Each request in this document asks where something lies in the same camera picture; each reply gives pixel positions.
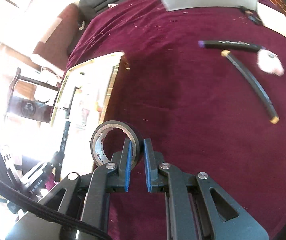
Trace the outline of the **black tape roll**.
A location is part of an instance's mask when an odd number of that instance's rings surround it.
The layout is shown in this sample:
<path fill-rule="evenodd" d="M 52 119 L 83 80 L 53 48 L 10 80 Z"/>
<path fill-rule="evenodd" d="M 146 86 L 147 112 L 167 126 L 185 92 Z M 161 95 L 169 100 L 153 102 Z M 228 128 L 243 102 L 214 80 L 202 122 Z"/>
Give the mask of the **black tape roll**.
<path fill-rule="evenodd" d="M 90 152 L 94 163 L 102 166 L 110 162 L 115 152 L 121 151 L 126 139 L 132 142 L 131 169 L 139 163 L 142 155 L 142 136 L 130 124 L 111 120 L 100 124 L 90 139 Z"/>

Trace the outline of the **black marker yellow caps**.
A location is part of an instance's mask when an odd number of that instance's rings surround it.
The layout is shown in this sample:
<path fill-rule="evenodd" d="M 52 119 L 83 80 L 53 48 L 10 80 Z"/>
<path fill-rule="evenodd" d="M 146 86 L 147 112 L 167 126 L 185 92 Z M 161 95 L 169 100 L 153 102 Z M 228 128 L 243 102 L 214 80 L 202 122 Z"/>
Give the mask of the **black marker yellow caps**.
<path fill-rule="evenodd" d="M 69 134 L 69 128 L 70 128 L 70 124 L 71 121 L 69 120 L 70 118 L 70 112 L 71 112 L 71 108 L 72 108 L 72 103 L 74 100 L 74 96 L 76 93 L 76 90 L 78 90 L 79 87 L 75 87 L 72 93 L 72 97 L 70 99 L 70 103 L 68 108 L 64 108 L 64 110 L 66 111 L 65 113 L 65 126 L 64 126 L 64 130 L 63 130 L 63 135 L 62 135 L 62 139 L 61 139 L 61 143 L 59 146 L 59 151 L 57 151 L 54 155 L 54 161 L 53 164 L 55 166 L 55 174 L 54 174 L 54 181 L 56 183 L 58 183 L 61 179 L 61 172 L 62 172 L 62 165 L 63 165 L 63 159 L 65 157 L 65 147 L 67 144 L 67 139 L 68 139 L 68 134 Z"/>

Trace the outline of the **black marker orange caps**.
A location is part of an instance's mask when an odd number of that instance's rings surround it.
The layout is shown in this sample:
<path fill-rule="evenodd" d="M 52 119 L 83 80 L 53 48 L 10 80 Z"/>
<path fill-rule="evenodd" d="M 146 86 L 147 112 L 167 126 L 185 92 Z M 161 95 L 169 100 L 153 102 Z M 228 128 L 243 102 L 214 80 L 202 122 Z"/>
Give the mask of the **black marker orange caps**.
<path fill-rule="evenodd" d="M 233 66 L 242 74 L 242 76 L 246 79 L 252 89 L 255 91 L 257 96 L 260 98 L 263 103 L 269 118 L 272 124 L 277 124 L 279 122 L 279 116 L 274 108 L 274 105 L 271 102 L 268 94 L 262 87 L 262 85 L 258 82 L 255 76 L 250 72 L 250 70 L 240 61 L 238 60 L 229 50 L 222 50 L 221 56 L 225 57 L 230 61 Z"/>

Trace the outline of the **black marker purple caps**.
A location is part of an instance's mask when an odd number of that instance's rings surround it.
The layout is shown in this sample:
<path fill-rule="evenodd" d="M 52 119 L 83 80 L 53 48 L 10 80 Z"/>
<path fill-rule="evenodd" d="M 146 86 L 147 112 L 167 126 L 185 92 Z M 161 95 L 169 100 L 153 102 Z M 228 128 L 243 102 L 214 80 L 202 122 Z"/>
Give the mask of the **black marker purple caps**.
<path fill-rule="evenodd" d="M 250 52 L 258 52 L 259 50 L 265 49 L 264 46 L 247 43 L 242 41 L 216 41 L 216 40 L 199 40 L 198 45 L 200 48 L 208 49 L 222 49 L 222 50 L 243 50 Z"/>

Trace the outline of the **pink fluffy ball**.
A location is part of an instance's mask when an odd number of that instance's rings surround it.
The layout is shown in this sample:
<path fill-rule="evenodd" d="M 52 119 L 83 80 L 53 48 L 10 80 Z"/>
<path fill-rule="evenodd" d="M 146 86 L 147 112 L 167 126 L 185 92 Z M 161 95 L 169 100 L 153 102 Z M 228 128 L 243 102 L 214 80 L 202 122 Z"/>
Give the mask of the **pink fluffy ball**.
<path fill-rule="evenodd" d="M 275 53 L 261 49 L 257 53 L 257 65 L 260 70 L 268 74 L 274 74 L 277 76 L 284 75 L 284 68 L 278 55 Z"/>

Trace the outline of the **white box gold rim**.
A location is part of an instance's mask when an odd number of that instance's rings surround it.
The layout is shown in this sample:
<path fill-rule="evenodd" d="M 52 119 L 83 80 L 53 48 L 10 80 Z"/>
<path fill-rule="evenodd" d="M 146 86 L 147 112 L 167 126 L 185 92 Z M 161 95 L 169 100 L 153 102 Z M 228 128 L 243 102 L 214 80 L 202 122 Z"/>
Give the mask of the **white box gold rim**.
<path fill-rule="evenodd" d="M 65 126 L 64 108 L 68 108 L 76 90 L 70 112 L 71 121 L 62 177 L 70 172 L 89 173 L 93 168 L 90 139 L 95 129 L 104 122 L 109 100 L 118 72 L 125 70 L 127 60 L 121 51 L 89 59 L 67 70 L 55 100 L 51 128 L 56 145 L 61 143 Z"/>

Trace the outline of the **maroon velvet bed cover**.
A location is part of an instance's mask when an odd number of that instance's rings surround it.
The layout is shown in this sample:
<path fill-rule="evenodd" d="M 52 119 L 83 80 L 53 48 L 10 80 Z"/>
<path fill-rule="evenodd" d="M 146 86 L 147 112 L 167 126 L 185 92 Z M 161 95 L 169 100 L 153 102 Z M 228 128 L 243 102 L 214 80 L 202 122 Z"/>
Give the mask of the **maroon velvet bed cover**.
<path fill-rule="evenodd" d="M 270 97 L 272 124 L 258 96 L 219 50 L 200 40 L 251 42 L 277 54 L 283 76 L 235 56 Z M 106 119 L 132 125 L 183 172 L 207 172 L 268 232 L 286 224 L 286 38 L 236 8 L 167 11 L 161 0 L 127 0 L 96 16 L 68 60 L 73 67 L 114 51 L 117 75 Z"/>

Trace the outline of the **small white carton box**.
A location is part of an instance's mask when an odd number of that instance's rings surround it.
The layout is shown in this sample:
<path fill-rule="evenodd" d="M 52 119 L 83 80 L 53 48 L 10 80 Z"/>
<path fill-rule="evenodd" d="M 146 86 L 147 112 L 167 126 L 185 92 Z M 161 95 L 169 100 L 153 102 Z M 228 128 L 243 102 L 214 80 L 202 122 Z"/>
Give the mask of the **small white carton box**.
<path fill-rule="evenodd" d="M 262 3 L 257 3 L 257 14 L 265 27 L 286 37 L 286 16 L 284 14 Z"/>

